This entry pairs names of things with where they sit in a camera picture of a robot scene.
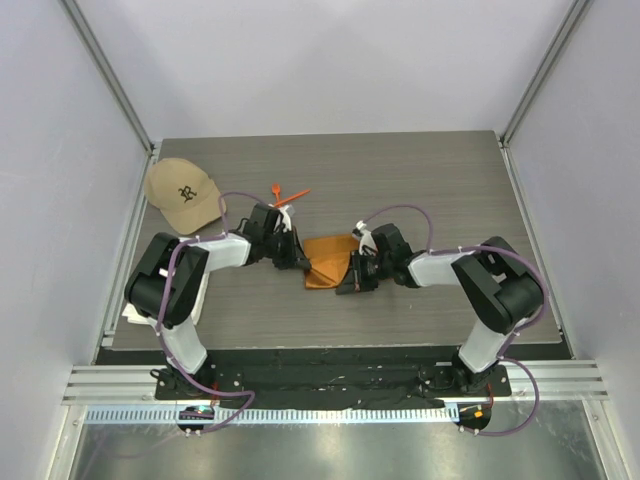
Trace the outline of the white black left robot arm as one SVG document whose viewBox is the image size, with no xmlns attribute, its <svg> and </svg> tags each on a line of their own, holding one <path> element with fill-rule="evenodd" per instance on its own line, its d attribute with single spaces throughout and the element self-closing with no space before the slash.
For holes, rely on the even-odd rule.
<svg viewBox="0 0 640 480">
<path fill-rule="evenodd" d="M 156 234 L 124 289 L 124 298 L 153 329 L 166 367 L 152 375 L 160 386 L 193 399 L 216 384 L 213 361 L 196 332 L 192 312 L 205 276 L 269 259 L 279 270 L 308 271 L 292 205 L 256 204 L 236 229 L 207 241 Z"/>
</svg>

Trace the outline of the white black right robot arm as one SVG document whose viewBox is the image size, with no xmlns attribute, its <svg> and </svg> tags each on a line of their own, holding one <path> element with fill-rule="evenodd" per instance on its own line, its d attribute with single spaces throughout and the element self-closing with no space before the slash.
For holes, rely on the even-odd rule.
<svg viewBox="0 0 640 480">
<path fill-rule="evenodd" d="M 499 236 L 437 253 L 413 251 L 392 223 L 372 231 L 359 223 L 354 235 L 359 247 L 350 253 L 338 295 L 370 292 L 387 279 L 410 289 L 458 286 L 476 314 L 451 366 L 420 380 L 433 392 L 472 395 L 483 390 L 513 337 L 546 305 L 540 275 Z"/>
</svg>

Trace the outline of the orange cloth napkin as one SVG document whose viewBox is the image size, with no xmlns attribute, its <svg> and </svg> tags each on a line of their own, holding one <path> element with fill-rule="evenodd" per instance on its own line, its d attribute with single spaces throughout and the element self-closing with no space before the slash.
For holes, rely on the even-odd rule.
<svg viewBox="0 0 640 480">
<path fill-rule="evenodd" d="M 351 234 L 305 239 L 303 249 L 311 263 L 311 269 L 305 273 L 305 288 L 336 288 L 347 273 L 351 252 L 358 246 L 359 241 Z"/>
</svg>

